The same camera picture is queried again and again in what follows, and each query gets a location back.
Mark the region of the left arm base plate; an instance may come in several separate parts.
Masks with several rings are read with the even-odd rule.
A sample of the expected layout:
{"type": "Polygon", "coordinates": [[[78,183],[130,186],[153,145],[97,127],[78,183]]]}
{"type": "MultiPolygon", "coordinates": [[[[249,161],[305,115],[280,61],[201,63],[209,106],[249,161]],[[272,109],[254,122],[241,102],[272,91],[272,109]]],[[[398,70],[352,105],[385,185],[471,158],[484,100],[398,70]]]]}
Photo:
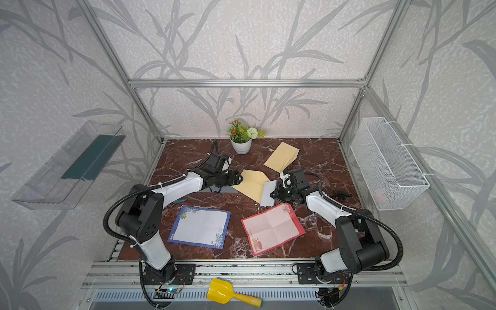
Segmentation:
{"type": "Polygon", "coordinates": [[[168,265],[161,270],[153,269],[146,264],[142,282],[145,285],[192,285],[195,271],[196,265],[192,263],[168,265]]]}

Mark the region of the blue bordered letter paper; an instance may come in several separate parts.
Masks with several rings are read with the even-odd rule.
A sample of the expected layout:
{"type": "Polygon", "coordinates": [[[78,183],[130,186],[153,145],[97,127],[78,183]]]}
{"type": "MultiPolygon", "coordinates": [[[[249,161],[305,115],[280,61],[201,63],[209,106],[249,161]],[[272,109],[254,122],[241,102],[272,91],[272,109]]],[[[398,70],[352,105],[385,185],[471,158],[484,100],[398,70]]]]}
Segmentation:
{"type": "Polygon", "coordinates": [[[275,199],[273,198],[273,192],[276,190],[277,181],[269,181],[264,183],[262,198],[260,202],[261,207],[273,207],[275,205],[275,199]]]}

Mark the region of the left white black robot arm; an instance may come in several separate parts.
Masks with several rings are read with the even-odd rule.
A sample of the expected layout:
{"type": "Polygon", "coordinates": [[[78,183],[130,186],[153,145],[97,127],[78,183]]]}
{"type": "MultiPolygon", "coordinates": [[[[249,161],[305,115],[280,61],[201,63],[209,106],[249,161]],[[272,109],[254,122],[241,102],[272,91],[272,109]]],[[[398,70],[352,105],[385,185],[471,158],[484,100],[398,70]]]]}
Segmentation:
{"type": "Polygon", "coordinates": [[[138,184],[116,201],[103,217],[105,232],[137,248],[153,271],[165,273],[175,267],[172,254],[160,236],[163,209],[169,204],[209,187],[239,185],[244,177],[231,169],[232,159],[211,153],[197,167],[157,185],[138,184]]]}

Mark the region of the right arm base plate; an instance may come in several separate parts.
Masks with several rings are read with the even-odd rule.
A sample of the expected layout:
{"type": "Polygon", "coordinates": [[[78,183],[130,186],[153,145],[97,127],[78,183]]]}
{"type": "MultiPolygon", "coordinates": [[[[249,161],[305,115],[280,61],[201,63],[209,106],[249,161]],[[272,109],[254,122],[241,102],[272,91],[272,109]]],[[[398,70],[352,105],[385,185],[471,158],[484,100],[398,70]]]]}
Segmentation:
{"type": "Polygon", "coordinates": [[[291,270],[298,277],[299,284],[337,285],[347,284],[347,275],[343,271],[328,273],[320,270],[315,263],[294,263],[291,270]]]}

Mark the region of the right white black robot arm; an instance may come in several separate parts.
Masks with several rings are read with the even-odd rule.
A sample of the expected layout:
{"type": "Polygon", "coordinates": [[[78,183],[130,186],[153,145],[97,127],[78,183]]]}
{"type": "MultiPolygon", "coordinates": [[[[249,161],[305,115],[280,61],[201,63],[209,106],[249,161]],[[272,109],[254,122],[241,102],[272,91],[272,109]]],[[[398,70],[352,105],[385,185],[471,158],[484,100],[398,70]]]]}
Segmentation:
{"type": "Polygon", "coordinates": [[[333,273],[385,271],[401,262],[404,247],[398,234],[365,209],[347,207],[323,190],[322,179],[303,169],[286,169],[271,193],[275,200],[305,205],[336,229],[338,248],[315,258],[320,280],[333,273]]]}

